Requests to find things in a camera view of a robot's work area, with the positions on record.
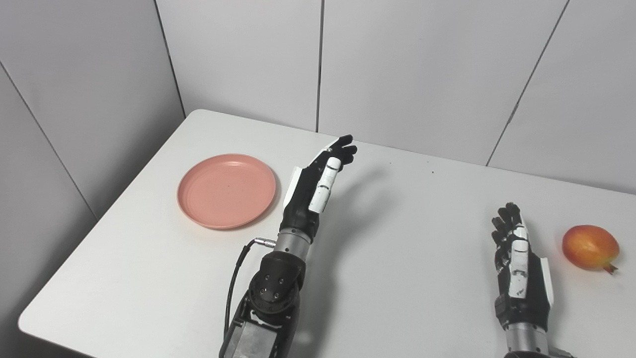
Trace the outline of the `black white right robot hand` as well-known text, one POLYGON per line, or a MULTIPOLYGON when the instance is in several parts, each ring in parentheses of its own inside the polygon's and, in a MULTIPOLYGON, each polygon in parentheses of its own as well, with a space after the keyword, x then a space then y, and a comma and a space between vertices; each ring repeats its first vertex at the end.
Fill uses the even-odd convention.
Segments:
POLYGON ((548 330, 554 290, 547 258, 537 256, 519 207, 507 202, 491 220, 499 295, 494 308, 502 328, 528 323, 548 330))

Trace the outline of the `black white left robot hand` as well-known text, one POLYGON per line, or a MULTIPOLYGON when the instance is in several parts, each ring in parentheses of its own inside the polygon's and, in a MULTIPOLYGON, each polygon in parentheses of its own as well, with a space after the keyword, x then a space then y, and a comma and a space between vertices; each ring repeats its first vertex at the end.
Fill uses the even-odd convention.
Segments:
POLYGON ((284 197, 280 230, 295 229, 306 234, 313 243, 318 232, 320 211, 316 207, 311 208, 311 201, 326 169, 334 168, 341 172, 345 165, 353 162, 358 148, 352 142, 351 134, 341 136, 318 152, 308 166, 294 168, 284 197))

